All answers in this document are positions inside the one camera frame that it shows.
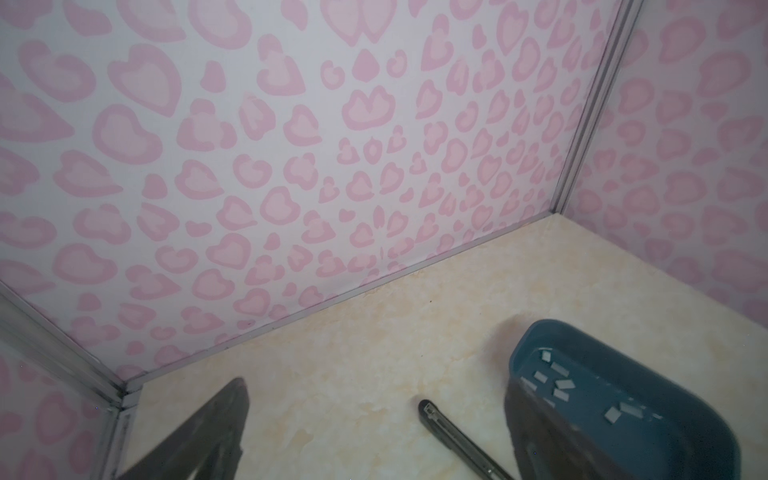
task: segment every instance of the gray object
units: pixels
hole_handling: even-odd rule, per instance
[[[509,360],[510,376],[533,376],[549,365],[541,349],[569,370],[578,396],[557,412],[635,478],[737,480],[741,454],[728,425],[706,403],[610,346],[559,320],[535,322]],[[550,397],[548,389],[534,395]],[[621,402],[646,406],[643,418],[611,424]]]

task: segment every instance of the wall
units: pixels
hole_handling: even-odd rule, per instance
[[[122,378],[547,210],[614,11],[2,5],[0,279]]]
[[[567,215],[768,326],[768,3],[646,2]]]
[[[0,478],[87,480],[106,418],[0,342]]]

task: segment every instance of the beige floor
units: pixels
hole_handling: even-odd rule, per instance
[[[507,361],[546,317],[701,396],[736,433],[742,478],[765,478],[768,331],[560,216],[149,382],[127,465],[242,376],[239,480],[475,478],[419,424],[423,397],[518,475]]]

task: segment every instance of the small white tile piece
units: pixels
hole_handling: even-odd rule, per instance
[[[563,365],[560,365],[557,362],[552,362],[552,368],[555,372],[559,373],[562,376],[569,376],[571,372],[568,371]]]
[[[535,383],[533,383],[531,380],[526,379],[525,377],[522,377],[521,380],[523,381],[523,385],[527,386],[532,391],[536,391],[538,386],[536,386]]]
[[[638,407],[633,407],[627,403],[619,402],[619,409],[621,409],[621,411],[627,415],[632,415],[633,417],[638,417],[639,419],[643,418],[643,411]]]
[[[560,389],[560,390],[568,390],[568,389],[575,389],[576,384],[573,380],[567,379],[567,380],[555,380],[554,384]]]
[[[556,399],[560,399],[563,402],[567,402],[568,401],[568,397],[570,397],[570,395],[568,395],[567,392],[563,392],[560,389],[554,389],[554,391],[552,392],[552,395],[554,395],[554,397]]]
[[[549,379],[548,376],[546,376],[544,373],[539,372],[536,370],[536,373],[533,374],[533,378],[537,379],[541,383],[546,383]]]
[[[616,410],[616,407],[610,407],[605,415],[603,415],[603,417],[605,417],[605,419],[608,420],[612,425],[616,423],[620,416],[621,412]]]

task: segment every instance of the pink heart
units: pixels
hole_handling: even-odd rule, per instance
[[[487,42],[487,38],[485,37],[485,33],[482,31],[482,25],[477,24],[472,29],[472,47],[475,50],[479,50],[480,48],[483,48],[485,46],[485,43]]]
[[[520,46],[520,56],[512,65],[512,78],[515,81],[523,82],[533,74],[538,61],[541,57],[541,50],[536,40],[527,37]]]
[[[379,74],[379,63],[373,54],[367,49],[358,53],[355,64],[352,66],[352,76],[361,82],[369,82]]]
[[[219,220],[222,227],[228,230],[240,230],[257,224],[253,219],[253,211],[250,209],[250,205],[234,195],[224,199],[224,205],[216,213],[216,219]]]
[[[511,101],[503,90],[499,90],[491,99],[491,104],[488,106],[488,119],[486,124],[494,124],[501,121],[507,114]]]
[[[131,238],[131,228],[115,205],[103,204],[98,209],[86,208],[74,216],[74,231],[83,238],[104,240],[121,245]]]
[[[722,101],[711,101],[701,105],[701,113],[706,115],[711,121],[719,121],[728,112],[728,104]]]
[[[148,174],[144,178],[144,188],[141,195],[149,200],[160,200],[168,195],[168,187],[165,186],[163,177],[158,174]]]
[[[424,152],[427,155],[434,155],[440,148],[440,145],[448,139],[448,125],[445,122],[436,124],[427,124],[424,126]]]
[[[387,195],[397,190],[405,177],[406,173],[402,168],[398,168],[395,162],[389,162],[382,170],[381,178],[379,179],[379,185],[381,186],[379,193]]]
[[[475,126],[475,122],[478,119],[479,113],[480,109],[477,102],[470,101],[467,104],[467,108],[465,108],[456,116],[456,129],[462,133],[467,133],[470,131]]]
[[[304,190],[312,190],[317,184],[315,156],[307,153],[302,157],[291,157],[283,168],[283,175],[289,184],[297,184]]]
[[[118,310],[120,323],[132,330],[141,330],[157,317],[157,312],[148,306],[135,303],[121,303]]]
[[[81,312],[94,312],[101,308],[101,301],[93,293],[82,293],[78,297],[77,309]]]
[[[256,95],[246,92],[237,112],[245,135],[251,140],[261,140],[264,134],[277,126],[275,112]]]
[[[208,235],[210,231],[213,229],[213,227],[210,225],[210,223],[196,223],[192,220],[186,222],[184,224],[184,228],[187,229],[187,233],[190,237],[203,237],[205,235]]]
[[[305,243],[322,243],[336,236],[330,223],[320,217],[315,210],[304,215],[304,226],[308,227],[301,235]]]
[[[750,170],[727,167],[717,182],[717,198],[733,202],[742,198],[758,197],[766,189],[766,181]]]
[[[432,80],[425,81],[416,95],[416,120],[431,117],[441,104],[442,92],[435,88]]]
[[[624,195],[622,207],[628,214],[646,215],[655,215],[661,208],[659,197],[647,185],[629,190]]]
[[[746,147],[757,139],[765,119],[757,115],[724,121],[717,128],[717,141],[725,152]]]
[[[163,142],[146,131],[125,105],[113,104],[96,117],[92,140],[101,153],[129,165],[150,164],[163,153]]]
[[[488,185],[502,167],[502,158],[493,155],[485,155],[478,165],[478,180],[483,186]]]
[[[350,200],[362,202],[373,198],[373,183],[368,174],[357,171],[352,176],[352,181],[346,185],[346,195]]]
[[[10,141],[45,142],[71,137],[74,128],[46,103],[32,94],[17,91],[0,74],[0,138]]]
[[[448,77],[445,79],[445,88],[448,91],[461,96],[467,91],[467,85],[469,84],[469,66],[467,61],[460,57],[448,72]]]
[[[104,341],[110,341],[120,336],[120,330],[114,325],[96,324],[89,316],[79,316],[72,320],[72,330],[69,335],[81,346],[89,347],[98,345]]]
[[[153,45],[131,47],[128,60],[113,61],[107,74],[119,92],[156,111],[173,117],[181,96],[181,76],[173,61]]]
[[[316,286],[308,286],[299,295],[299,305],[303,308],[310,308],[323,301],[323,295],[318,291]]]
[[[224,325],[224,321],[212,313],[204,312],[196,306],[181,310],[181,318],[187,322],[184,332],[191,335],[210,332]]]
[[[182,248],[176,251],[170,245],[158,248],[154,259],[158,265],[171,273],[186,273],[197,264],[197,254],[194,250]]]
[[[392,130],[392,136],[387,143],[386,153],[394,154],[406,146],[407,140],[402,136],[402,126],[396,125]]]
[[[19,160],[25,161],[20,157],[8,159],[9,163],[14,161],[12,171],[16,171],[15,176],[9,180],[16,179],[23,189],[25,179],[28,183],[37,179],[37,169],[27,170]],[[76,150],[61,154],[61,169],[53,174],[53,181],[64,192],[75,197],[102,197],[123,191],[123,187],[112,180],[104,165]]]
[[[221,300],[234,291],[235,283],[225,279],[215,268],[202,272],[192,285],[192,294],[203,300]]]
[[[403,50],[396,51],[395,56],[386,62],[386,72],[393,78],[402,77],[402,74],[406,72],[407,67],[408,58]]]
[[[437,15],[432,22],[432,34],[422,50],[422,71],[435,70],[447,64],[453,56],[453,44],[445,39],[449,34],[448,17]]]
[[[254,288],[240,300],[235,300],[233,308],[245,315],[265,316],[270,308],[270,294],[264,289]]]
[[[306,28],[306,6],[301,0],[282,0],[280,2],[280,13],[299,30],[304,31]]]
[[[368,97],[360,90],[353,91],[341,109],[344,124],[355,131],[381,127],[392,120],[394,114],[395,97],[381,85],[376,85]]]
[[[16,218],[0,212],[0,240],[13,247],[38,249],[56,238],[53,223],[40,217]]]
[[[53,262],[56,276],[78,285],[96,285],[118,274],[118,266],[101,258],[84,243],[71,243],[62,247]]]
[[[740,250],[715,253],[712,278],[742,293],[757,293],[768,285],[768,263]]]
[[[685,118],[693,105],[693,97],[686,92],[665,90],[656,104],[656,119],[666,125],[678,118]]]
[[[176,335],[176,329],[172,326],[168,326],[165,328],[156,326],[149,332],[149,336],[151,336],[155,340],[160,340],[161,342],[164,340],[170,340],[175,335]]]
[[[362,155],[366,158],[366,162],[371,165],[376,165],[382,157],[384,146],[381,141],[371,137],[370,140],[362,146]]]
[[[690,146],[689,134],[673,128],[664,128],[661,131],[661,138],[656,143],[656,154],[662,161],[669,161],[687,154]]]
[[[332,61],[325,60],[320,65],[320,80],[327,89],[336,90],[344,84],[344,70],[334,67]]]
[[[176,143],[184,150],[192,151],[232,148],[237,143],[237,132],[231,123],[217,118],[216,105],[212,101],[195,98],[188,116],[181,121]]]
[[[704,98],[714,98],[744,83],[751,76],[752,68],[743,52],[718,51],[701,63],[699,73],[696,93]]]
[[[297,147],[318,144],[323,139],[318,133],[319,124],[312,111],[305,105],[293,107],[290,120],[283,125],[286,139]]]
[[[139,229],[150,239],[161,242],[179,226],[179,218],[168,210],[153,204],[142,203],[136,219]]]
[[[661,29],[661,52],[659,61],[663,64],[679,61],[696,51],[707,36],[701,20],[683,17],[668,23]]]
[[[129,267],[125,270],[125,277],[136,283],[130,293],[137,300],[155,300],[181,291],[173,280],[162,273],[152,273],[143,265]]]
[[[18,63],[32,83],[59,101],[79,101],[96,89],[93,71],[80,58],[53,55],[42,41],[24,42],[18,48]]]
[[[200,86],[213,94],[219,94],[227,88],[227,78],[224,76],[224,69],[221,67],[221,63],[215,60],[206,62]]]
[[[291,251],[288,253],[288,264],[291,268],[296,266],[296,261],[303,262],[301,268],[304,268],[310,261],[312,261],[312,254],[305,248],[294,245]],[[272,264],[272,257],[269,255],[262,255],[256,259],[254,267],[248,270],[248,274],[245,278],[246,285],[263,285],[273,280],[280,280],[285,275],[285,268],[282,265],[274,266]]]
[[[749,224],[729,210],[707,205],[701,216],[701,230],[706,245],[718,246],[725,244],[730,235],[746,233]]]
[[[257,43],[259,59],[266,66],[256,76],[256,83],[269,95],[304,93],[304,79],[296,62],[283,54],[283,46],[274,35],[263,35]]]
[[[515,2],[509,2],[498,15],[496,41],[504,55],[509,55],[528,26],[528,12],[520,11]]]
[[[248,188],[261,188],[272,176],[272,167],[263,160],[253,161],[247,154],[238,155],[232,163],[235,178]]]
[[[61,7],[69,26],[84,37],[106,35],[112,31],[109,18],[98,10],[83,8],[74,0],[64,0]]]
[[[667,175],[664,200],[669,205],[687,205],[699,201],[707,194],[707,183],[693,172],[679,171]]]
[[[654,86],[646,78],[632,78],[621,85],[619,96],[619,113],[633,114],[654,100]]]
[[[125,23],[149,41],[180,41],[187,37],[170,2],[118,0],[117,4]]]
[[[182,352],[175,345],[166,345],[159,348],[154,354],[154,364],[156,366],[165,366],[189,356],[189,353]]]

